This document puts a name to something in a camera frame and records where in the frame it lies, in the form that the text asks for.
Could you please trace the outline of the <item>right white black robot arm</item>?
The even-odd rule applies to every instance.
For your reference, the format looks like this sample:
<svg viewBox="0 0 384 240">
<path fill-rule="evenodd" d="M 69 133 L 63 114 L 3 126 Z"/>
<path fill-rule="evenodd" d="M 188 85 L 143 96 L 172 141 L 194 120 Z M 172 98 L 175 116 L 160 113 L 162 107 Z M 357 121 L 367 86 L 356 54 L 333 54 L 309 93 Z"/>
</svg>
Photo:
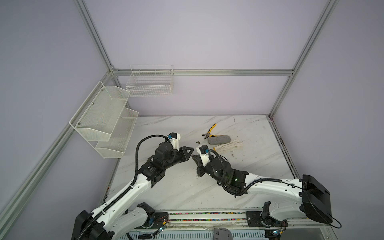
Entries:
<svg viewBox="0 0 384 240">
<path fill-rule="evenodd" d="M 276 197 L 277 201 L 264 203 L 261 215 L 266 225 L 301 217 L 328 225 L 333 222 L 330 192 L 311 175 L 300 179 L 267 178 L 233 169 L 228 161 L 209 154 L 193 155 L 192 159 L 197 164 L 198 176 L 212 177 L 235 198 L 248 194 Z"/>
</svg>

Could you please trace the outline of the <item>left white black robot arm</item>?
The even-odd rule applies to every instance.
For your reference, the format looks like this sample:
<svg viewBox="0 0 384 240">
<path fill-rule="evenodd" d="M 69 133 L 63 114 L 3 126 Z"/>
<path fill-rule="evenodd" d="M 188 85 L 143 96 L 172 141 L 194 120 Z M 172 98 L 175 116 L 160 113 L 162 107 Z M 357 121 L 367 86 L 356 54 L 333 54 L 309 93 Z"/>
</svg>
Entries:
<svg viewBox="0 0 384 240">
<path fill-rule="evenodd" d="M 186 162 L 194 149 L 176 149 L 169 141 L 160 143 L 155 153 L 135 172 L 134 178 L 107 202 L 91 212 L 82 211 L 75 219 L 73 240 L 118 240 L 131 230 L 151 225 L 155 210 L 147 203 L 138 204 L 127 212 L 141 195 L 153 188 L 166 170 Z"/>
</svg>

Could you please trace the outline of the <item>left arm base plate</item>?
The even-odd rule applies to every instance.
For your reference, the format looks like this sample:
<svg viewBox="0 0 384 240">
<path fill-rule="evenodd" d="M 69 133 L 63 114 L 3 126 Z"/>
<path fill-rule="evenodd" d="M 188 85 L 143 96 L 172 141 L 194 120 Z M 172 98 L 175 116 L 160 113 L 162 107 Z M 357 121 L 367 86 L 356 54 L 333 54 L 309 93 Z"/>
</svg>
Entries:
<svg viewBox="0 0 384 240">
<path fill-rule="evenodd" d="M 149 220 L 148 228 L 158 229 L 163 225 L 163 222 L 167 222 L 169 219 L 169 213 L 160 212 L 155 213 Z"/>
</svg>

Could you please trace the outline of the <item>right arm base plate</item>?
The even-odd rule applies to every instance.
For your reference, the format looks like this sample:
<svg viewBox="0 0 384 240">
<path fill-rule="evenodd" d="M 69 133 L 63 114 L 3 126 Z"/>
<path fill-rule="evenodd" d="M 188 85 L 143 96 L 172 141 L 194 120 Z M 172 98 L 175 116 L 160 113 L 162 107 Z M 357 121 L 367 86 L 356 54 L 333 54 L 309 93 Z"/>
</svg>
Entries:
<svg viewBox="0 0 384 240">
<path fill-rule="evenodd" d="M 249 211 L 246 212 L 246 219 L 248 226 L 250 228 L 254 227 L 264 227 L 264 228 L 275 228 L 275 227 L 287 227 L 287 220 L 278 221 L 270 217 L 269 215 L 264 215 L 261 211 Z"/>
</svg>

